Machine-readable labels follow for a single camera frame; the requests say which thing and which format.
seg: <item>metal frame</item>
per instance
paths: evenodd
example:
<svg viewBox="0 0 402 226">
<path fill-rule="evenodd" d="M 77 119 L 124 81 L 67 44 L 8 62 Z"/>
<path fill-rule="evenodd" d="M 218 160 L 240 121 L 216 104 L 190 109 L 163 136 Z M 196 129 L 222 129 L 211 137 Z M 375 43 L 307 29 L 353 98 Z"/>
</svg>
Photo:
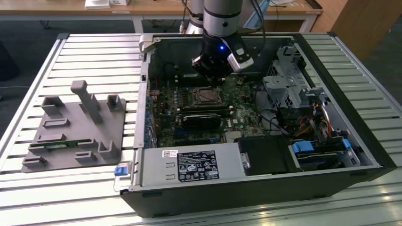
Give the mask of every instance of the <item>metal frame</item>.
<svg viewBox="0 0 402 226">
<path fill-rule="evenodd" d="M 347 188 L 330 198 L 275 203 L 232 210 L 212 211 L 183 216 L 143 219 L 114 190 L 114 166 L 85 169 L 59 170 L 39 174 L 23 174 L 20 158 L 27 154 L 27 142 L 32 139 L 43 111 L 36 107 L 43 95 L 60 94 L 61 99 L 73 101 L 68 95 L 68 81 L 73 78 L 87 78 L 89 88 L 100 99 L 105 93 L 119 93 L 128 100 L 127 123 L 124 125 L 123 162 L 134 159 L 136 99 L 140 68 L 128 65 L 128 61 L 114 64 L 111 61 L 92 67 L 77 69 L 76 62 L 60 62 L 63 56 L 84 56 L 85 54 L 139 53 L 138 41 L 122 41 L 122 37 L 139 37 L 136 34 L 80 34 L 69 37 L 85 37 L 83 42 L 57 40 L 44 66 L 33 81 L 16 116 L 0 141 L 0 219 L 4 225 L 164 225 L 191 224 L 198 226 L 234 225 L 319 225 L 349 226 L 395 225 L 402 221 L 402 169 L 371 182 L 363 182 Z M 354 59 L 334 38 L 326 33 L 303 34 L 311 48 L 323 62 L 329 72 L 350 99 L 361 117 L 371 129 L 382 146 L 386 148 L 394 162 L 402 166 L 402 116 L 401 106 L 393 102 L 393 97 L 377 84 L 367 69 Z M 96 42 L 97 37 L 108 37 L 109 41 Z M 68 70 L 52 70 L 75 67 L 75 73 Z M 319 81 L 311 73 L 312 82 Z M 120 189 L 130 180 L 119 181 Z"/>
<path fill-rule="evenodd" d="M 135 32 L 144 33 L 143 20 L 180 20 L 183 18 L 180 15 L 131 15 L 130 11 L 119 12 L 115 15 L 0 15 L 0 21 L 131 20 Z M 278 19 L 303 20 L 299 32 L 310 32 L 317 17 L 318 14 L 279 15 Z M 276 15 L 264 15 L 264 20 L 276 20 Z"/>
</svg>

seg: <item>wooden desk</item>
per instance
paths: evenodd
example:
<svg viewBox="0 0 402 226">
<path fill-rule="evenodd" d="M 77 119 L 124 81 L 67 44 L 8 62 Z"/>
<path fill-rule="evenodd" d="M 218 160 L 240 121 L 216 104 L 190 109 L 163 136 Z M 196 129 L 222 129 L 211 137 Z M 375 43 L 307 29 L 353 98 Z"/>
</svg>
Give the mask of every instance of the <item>wooden desk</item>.
<svg viewBox="0 0 402 226">
<path fill-rule="evenodd" d="M 308 32 L 321 9 L 312 9 L 306 0 L 284 4 L 286 8 L 270 7 L 266 20 L 300 20 L 299 31 Z M 1 0 L 0 20 L 131 20 L 136 33 L 143 33 L 143 20 L 182 19 L 180 0 L 131 0 L 128 6 L 85 10 L 84 0 Z"/>
<path fill-rule="evenodd" d="M 310 32 L 317 16 L 322 14 L 323 10 L 314 9 L 306 0 L 296 0 L 295 3 L 280 6 L 286 6 L 286 8 L 278 8 L 278 15 L 276 7 L 268 7 L 264 20 L 302 21 L 295 32 Z M 142 20 L 179 20 L 183 17 L 183 5 L 180 0 L 156 0 L 154 2 L 152 0 L 135 0 L 132 14 L 142 15 Z"/>
<path fill-rule="evenodd" d="M 131 14 L 135 1 L 127 6 L 85 10 L 85 0 L 0 0 L 0 15 L 114 15 L 115 11 Z"/>
<path fill-rule="evenodd" d="M 314 32 L 334 32 L 365 60 L 402 13 L 402 0 L 317 0 L 325 9 Z"/>
</svg>

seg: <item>aluminum table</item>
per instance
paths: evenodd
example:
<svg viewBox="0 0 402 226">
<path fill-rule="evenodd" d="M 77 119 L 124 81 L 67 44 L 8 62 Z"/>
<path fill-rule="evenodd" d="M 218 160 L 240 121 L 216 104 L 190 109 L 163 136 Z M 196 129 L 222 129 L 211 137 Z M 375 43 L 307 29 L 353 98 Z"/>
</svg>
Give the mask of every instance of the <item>aluminum table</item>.
<svg viewBox="0 0 402 226">
<path fill-rule="evenodd" d="M 402 223 L 402 169 L 354 185 L 333 197 L 168 218 L 140 218 L 119 197 L 130 180 L 114 183 L 115 166 L 24 174 L 21 161 L 48 95 L 77 101 L 73 80 L 85 80 L 96 99 L 127 101 L 122 162 L 134 158 L 140 79 L 139 34 L 60 35 L 0 141 L 0 225 L 264 225 L 361 226 Z M 303 34 L 374 135 L 402 166 L 402 108 L 338 37 Z"/>
</svg>

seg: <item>white label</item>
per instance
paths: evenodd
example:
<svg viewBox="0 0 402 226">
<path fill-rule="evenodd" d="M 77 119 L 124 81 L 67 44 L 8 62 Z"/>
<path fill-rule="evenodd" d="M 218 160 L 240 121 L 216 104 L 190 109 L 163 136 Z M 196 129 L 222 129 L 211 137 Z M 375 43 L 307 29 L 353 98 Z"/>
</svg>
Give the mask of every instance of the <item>white label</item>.
<svg viewBox="0 0 402 226">
<path fill-rule="evenodd" d="M 130 14 L 130 11 L 112 11 L 112 13 L 116 13 L 116 14 Z"/>
<path fill-rule="evenodd" d="M 178 156 L 178 150 L 164 150 L 162 151 L 162 157 L 168 158 L 168 157 L 176 157 Z"/>
<path fill-rule="evenodd" d="M 208 175 L 216 175 L 218 174 L 218 171 L 210 171 L 208 172 Z"/>
<path fill-rule="evenodd" d="M 67 145 L 51 145 L 51 146 L 47 146 L 45 148 L 55 149 L 55 148 L 64 148 L 64 147 L 67 147 Z"/>
</svg>

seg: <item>barcode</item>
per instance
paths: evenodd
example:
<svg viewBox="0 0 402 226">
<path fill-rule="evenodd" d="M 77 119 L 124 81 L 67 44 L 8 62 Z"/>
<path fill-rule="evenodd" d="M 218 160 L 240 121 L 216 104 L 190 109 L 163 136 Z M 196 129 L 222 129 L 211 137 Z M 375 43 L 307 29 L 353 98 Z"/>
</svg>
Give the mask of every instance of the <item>barcode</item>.
<svg viewBox="0 0 402 226">
<path fill-rule="evenodd" d="M 162 151 L 162 157 L 168 158 L 168 157 L 176 157 L 178 156 L 178 150 L 164 150 Z"/>
</svg>

